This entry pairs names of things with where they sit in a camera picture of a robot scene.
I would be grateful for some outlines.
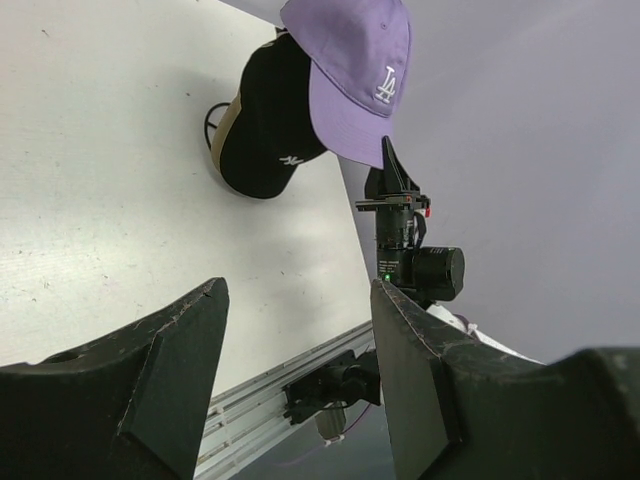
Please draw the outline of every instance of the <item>camera lens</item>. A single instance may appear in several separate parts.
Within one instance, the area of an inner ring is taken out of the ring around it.
[[[460,248],[423,247],[413,257],[414,283],[429,300],[453,300],[462,290],[464,269]]]

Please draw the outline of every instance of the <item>ny logo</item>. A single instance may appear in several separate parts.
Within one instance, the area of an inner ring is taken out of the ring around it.
[[[304,160],[300,160],[298,157],[294,157],[294,156],[291,156],[291,155],[289,155],[288,157],[282,157],[280,159],[280,161],[284,165],[298,165],[298,164],[304,162]]]

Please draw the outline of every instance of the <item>white backdrop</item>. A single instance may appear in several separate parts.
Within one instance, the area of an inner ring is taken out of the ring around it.
[[[220,2],[0,3],[0,364],[92,340],[214,276],[231,297],[217,392],[370,319],[334,156],[268,202],[213,171],[204,115],[273,36]]]

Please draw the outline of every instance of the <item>white wall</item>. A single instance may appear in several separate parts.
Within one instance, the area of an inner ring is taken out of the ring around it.
[[[640,344],[640,2],[406,4],[397,150],[432,197],[428,241],[466,252],[455,310],[546,361]],[[343,170],[359,198],[366,172]]]

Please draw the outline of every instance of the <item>cable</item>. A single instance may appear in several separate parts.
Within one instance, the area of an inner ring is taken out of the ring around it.
[[[342,442],[342,440],[345,439],[347,433],[351,432],[354,428],[356,428],[362,422],[362,420],[364,420],[367,414],[371,412],[372,406],[373,405],[371,403],[367,405],[366,408],[362,411],[362,413],[358,416],[358,418],[356,418],[354,422],[342,432],[341,435],[334,437],[331,440],[326,440],[322,445],[318,445],[317,447],[312,448],[307,453],[300,455],[298,458],[295,458],[293,460],[290,460],[284,463],[275,463],[274,466],[279,468],[289,468],[289,467],[299,465],[302,462],[304,462],[306,459],[312,457],[316,453],[319,453],[321,450],[324,450],[325,448],[330,447],[335,443]]]
[[[209,111],[204,117],[204,139],[207,142],[207,146],[209,147],[209,150],[211,150],[211,139],[209,138],[209,128],[213,128],[214,130],[218,128],[218,125],[216,125],[211,120],[209,120],[209,118],[211,117],[211,114],[215,112],[217,109],[221,107],[228,107],[229,105],[231,105],[231,103],[229,102],[217,103],[209,109]]]

